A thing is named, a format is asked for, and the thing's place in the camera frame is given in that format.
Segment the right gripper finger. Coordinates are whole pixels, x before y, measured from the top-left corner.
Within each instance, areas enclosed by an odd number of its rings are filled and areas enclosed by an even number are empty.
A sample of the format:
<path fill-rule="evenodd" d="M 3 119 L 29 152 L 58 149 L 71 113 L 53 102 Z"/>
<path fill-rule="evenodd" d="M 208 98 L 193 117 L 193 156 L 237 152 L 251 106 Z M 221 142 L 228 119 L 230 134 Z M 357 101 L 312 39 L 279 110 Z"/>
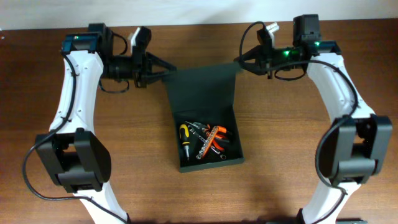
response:
<path fill-rule="evenodd" d="M 239 61 L 239 65 L 241 66 L 242 69 L 250 73 L 253 73 L 255 75 L 264 75 L 264 70 L 255 63 L 246 63 L 244 61 Z"/>
<path fill-rule="evenodd" d="M 257 45 L 255 47 L 253 47 L 251 50 L 242 54 L 242 59 L 244 61 L 255 60 L 255 59 L 259 58 L 260 54 L 261 54 L 261 45 Z"/>

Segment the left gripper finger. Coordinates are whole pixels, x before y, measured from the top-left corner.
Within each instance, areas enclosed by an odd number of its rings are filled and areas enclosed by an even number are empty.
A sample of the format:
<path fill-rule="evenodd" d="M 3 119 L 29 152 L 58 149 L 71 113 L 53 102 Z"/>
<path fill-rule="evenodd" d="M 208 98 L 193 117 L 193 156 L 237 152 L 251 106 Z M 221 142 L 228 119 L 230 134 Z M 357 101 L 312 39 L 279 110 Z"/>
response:
<path fill-rule="evenodd" d="M 169 77 L 170 75 L 175 74 L 176 70 L 166 70 L 162 72 L 148 73 L 145 75 L 145 80 L 148 85 L 155 83 L 165 77 Z"/>
<path fill-rule="evenodd" d="M 162 60 L 161 58 L 155 56 L 150 52 L 146 52 L 146 58 L 149 63 L 149 67 L 152 68 L 153 66 L 158 66 L 160 68 L 164 68 L 170 71 L 176 71 L 176 66 L 172 65 L 171 63 Z"/>

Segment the dark green box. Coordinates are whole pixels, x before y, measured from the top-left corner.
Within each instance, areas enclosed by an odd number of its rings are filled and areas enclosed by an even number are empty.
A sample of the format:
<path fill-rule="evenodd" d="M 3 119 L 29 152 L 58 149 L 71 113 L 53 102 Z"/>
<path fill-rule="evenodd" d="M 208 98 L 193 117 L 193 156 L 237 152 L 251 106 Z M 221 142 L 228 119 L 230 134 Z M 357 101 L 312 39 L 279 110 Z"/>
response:
<path fill-rule="evenodd" d="M 234 91 L 236 74 L 241 71 L 238 63 L 224 63 L 207 67 L 179 70 L 162 79 L 166 86 L 170 109 L 174 119 L 175 133 L 180 134 L 182 124 L 198 122 L 210 126 L 222 126 L 230 132 L 229 143 L 222 145 L 220 154 L 209 150 L 202 159 L 197 155 L 203 142 L 190 136 L 189 155 L 177 136 L 180 172 L 193 172 L 244 162 L 234 113 Z"/>

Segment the yellow black screwdriver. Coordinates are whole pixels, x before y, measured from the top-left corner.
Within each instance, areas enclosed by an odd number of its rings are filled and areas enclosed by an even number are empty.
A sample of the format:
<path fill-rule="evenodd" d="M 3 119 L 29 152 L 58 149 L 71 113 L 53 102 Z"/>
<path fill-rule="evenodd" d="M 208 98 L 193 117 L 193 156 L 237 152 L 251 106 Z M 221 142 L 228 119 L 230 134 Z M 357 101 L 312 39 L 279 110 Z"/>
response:
<path fill-rule="evenodd" d="M 189 141 L 189 130 L 186 124 L 181 124 L 179 127 L 179 135 L 183 150 L 185 152 L 187 160 L 190 159 L 190 141 Z"/>

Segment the orange black long-nose pliers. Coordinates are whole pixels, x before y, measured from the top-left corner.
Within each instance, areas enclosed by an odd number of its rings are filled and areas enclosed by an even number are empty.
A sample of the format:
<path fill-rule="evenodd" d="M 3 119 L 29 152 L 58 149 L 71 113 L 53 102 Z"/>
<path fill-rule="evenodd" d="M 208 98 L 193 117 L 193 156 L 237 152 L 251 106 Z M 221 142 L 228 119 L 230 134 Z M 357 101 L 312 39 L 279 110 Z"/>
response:
<path fill-rule="evenodd" d="M 193 126 L 194 128 L 197 128 L 199 131 L 202 133 L 205 133 L 207 136 L 210 134 L 211 130 L 213 129 L 209 124 L 202 124 L 199 122 L 189 122 L 186 121 L 187 124 Z M 232 136 L 232 132 L 228 131 L 226 128 L 222 126 L 217 126 L 218 132 L 216 134 L 217 139 L 227 139 L 227 136 Z"/>

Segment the small red cutting pliers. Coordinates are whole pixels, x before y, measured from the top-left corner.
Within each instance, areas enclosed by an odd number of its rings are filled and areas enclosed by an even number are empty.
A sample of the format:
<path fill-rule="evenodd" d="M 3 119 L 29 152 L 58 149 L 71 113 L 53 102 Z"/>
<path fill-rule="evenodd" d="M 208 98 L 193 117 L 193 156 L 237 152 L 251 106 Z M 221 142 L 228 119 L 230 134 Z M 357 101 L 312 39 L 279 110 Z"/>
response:
<path fill-rule="evenodd" d="M 229 144 L 230 140 L 221 134 L 217 134 L 213 140 L 214 147 L 221 152 L 224 152 Z"/>

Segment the orange socket bit rail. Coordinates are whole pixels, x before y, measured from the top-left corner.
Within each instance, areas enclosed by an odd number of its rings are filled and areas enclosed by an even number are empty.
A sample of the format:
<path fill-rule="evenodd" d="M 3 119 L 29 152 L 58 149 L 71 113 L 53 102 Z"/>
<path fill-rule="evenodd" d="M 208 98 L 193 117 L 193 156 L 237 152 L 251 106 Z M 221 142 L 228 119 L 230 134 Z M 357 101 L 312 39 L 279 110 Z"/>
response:
<path fill-rule="evenodd" d="M 203 138 L 201 135 L 197 134 L 197 138 L 199 140 L 201 140 L 203 142 L 203 146 L 201 147 L 201 149 L 199 150 L 199 153 L 197 155 L 197 159 L 202 159 L 206 156 L 207 152 L 209 149 L 211 149 L 213 152 L 215 152 L 216 154 L 220 155 L 220 151 L 217 150 L 214 145 L 213 145 L 213 140 L 216 136 L 216 133 L 218 132 L 218 128 L 217 126 L 215 126 L 210 134 L 208 135 L 208 137 L 205 139 Z"/>

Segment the silver ratchet wrench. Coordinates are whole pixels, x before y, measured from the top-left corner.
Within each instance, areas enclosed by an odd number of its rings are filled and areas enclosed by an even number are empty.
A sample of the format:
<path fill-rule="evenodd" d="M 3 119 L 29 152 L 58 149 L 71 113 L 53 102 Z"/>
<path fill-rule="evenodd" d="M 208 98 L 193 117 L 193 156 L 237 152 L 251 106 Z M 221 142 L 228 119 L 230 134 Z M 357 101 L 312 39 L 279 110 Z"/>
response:
<path fill-rule="evenodd" d="M 188 126 L 188 130 L 203 143 L 203 146 L 201 147 L 201 149 L 199 150 L 199 153 L 197 154 L 198 160 L 203 159 L 209 149 L 211 149 L 213 152 L 215 152 L 217 155 L 219 155 L 219 157 L 222 160 L 226 159 L 226 156 L 224 154 L 222 154 L 219 149 L 216 149 L 214 140 L 210 141 L 209 138 L 207 138 L 207 139 L 203 138 L 201 135 L 199 135 L 195 131 L 195 129 L 192 126 Z"/>

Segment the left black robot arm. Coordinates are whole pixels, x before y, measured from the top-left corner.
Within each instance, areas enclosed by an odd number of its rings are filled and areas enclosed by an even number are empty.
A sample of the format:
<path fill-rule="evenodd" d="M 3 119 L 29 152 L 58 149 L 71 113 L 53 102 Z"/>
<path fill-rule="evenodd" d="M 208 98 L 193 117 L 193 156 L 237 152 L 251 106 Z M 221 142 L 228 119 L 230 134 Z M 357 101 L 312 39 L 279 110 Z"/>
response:
<path fill-rule="evenodd" d="M 65 65 L 60 102 L 48 134 L 36 137 L 37 152 L 67 200 L 80 200 L 95 223 L 129 223 L 111 188 L 111 156 L 95 135 L 94 112 L 101 79 L 134 82 L 144 88 L 176 71 L 146 50 L 152 37 L 142 26 L 125 40 L 126 55 L 113 54 L 117 34 L 103 23 L 68 34 L 62 42 Z"/>

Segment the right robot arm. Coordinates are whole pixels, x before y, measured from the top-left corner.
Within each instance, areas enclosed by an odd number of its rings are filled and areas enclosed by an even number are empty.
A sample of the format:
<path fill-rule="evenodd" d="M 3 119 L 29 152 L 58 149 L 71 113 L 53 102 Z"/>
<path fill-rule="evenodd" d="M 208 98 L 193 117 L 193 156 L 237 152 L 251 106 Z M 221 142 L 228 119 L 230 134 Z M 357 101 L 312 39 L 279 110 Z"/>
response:
<path fill-rule="evenodd" d="M 277 23 L 261 23 L 258 45 L 236 58 L 241 68 L 275 78 L 279 71 L 301 69 L 316 85 L 331 121 L 315 152 L 319 179 L 309 203 L 293 223 L 338 223 L 348 199 L 380 173 L 392 135 L 387 116 L 378 116 L 362 99 L 334 40 L 323 40 L 316 14 L 293 20 L 293 43 L 276 48 Z"/>

